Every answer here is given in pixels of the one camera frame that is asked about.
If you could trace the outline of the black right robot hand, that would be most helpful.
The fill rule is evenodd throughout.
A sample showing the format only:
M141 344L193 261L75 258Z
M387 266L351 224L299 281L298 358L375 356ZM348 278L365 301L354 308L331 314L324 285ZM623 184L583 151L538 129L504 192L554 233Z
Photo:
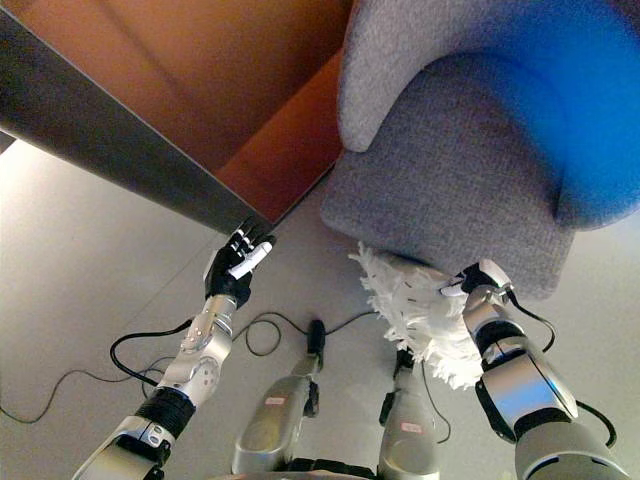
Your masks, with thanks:
M490 259L481 259L466 267L439 289L444 297L466 303L469 296L480 287L491 287L501 301L508 302L512 282L505 271Z

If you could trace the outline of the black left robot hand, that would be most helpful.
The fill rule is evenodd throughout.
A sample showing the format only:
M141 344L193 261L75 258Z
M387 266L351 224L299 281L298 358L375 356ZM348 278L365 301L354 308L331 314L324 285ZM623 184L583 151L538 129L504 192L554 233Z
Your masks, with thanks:
M258 234L254 228L241 226L217 250L204 275L205 298L226 295L240 309L251 295L250 284L255 268L266 259L276 244L276 237Z

